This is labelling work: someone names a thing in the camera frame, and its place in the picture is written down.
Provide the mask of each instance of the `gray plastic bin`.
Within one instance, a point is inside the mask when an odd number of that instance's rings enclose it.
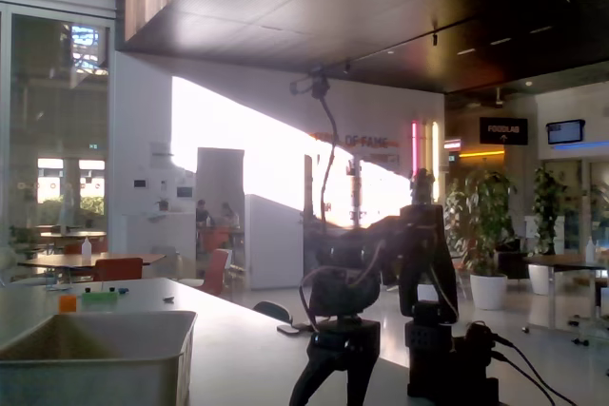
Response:
[[[196,313],[53,316],[0,348],[2,406],[184,406]]]

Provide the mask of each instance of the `seated person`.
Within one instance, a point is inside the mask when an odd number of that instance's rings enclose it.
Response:
[[[209,221],[209,226],[214,225],[213,218],[209,214],[209,211],[206,210],[206,201],[200,200],[199,202],[197,202],[197,210],[196,210],[197,227],[206,228],[207,221]]]
[[[227,202],[222,203],[222,217],[228,227],[239,228],[239,215],[232,210]]]

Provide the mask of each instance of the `wall-mounted tv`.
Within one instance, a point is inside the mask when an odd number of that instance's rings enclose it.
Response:
[[[583,140],[583,119],[573,119],[560,123],[549,123],[545,125],[548,132],[548,144],[560,145],[563,143],[577,143]]]

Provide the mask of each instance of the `pink neon light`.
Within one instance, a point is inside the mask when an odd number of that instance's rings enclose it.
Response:
[[[419,136],[417,135],[417,123],[412,123],[412,171],[417,174],[419,170]]]

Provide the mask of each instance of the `white planter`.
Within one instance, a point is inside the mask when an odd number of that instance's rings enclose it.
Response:
[[[507,291],[506,276],[470,276],[474,305],[478,309],[502,309]]]
[[[434,284],[419,284],[417,286],[419,301],[438,301],[438,293]]]
[[[549,270],[547,266],[529,265],[529,278],[531,279],[531,286],[535,295],[548,295],[548,275]],[[554,287],[557,292],[562,288],[563,283],[562,274],[556,273],[554,275]]]

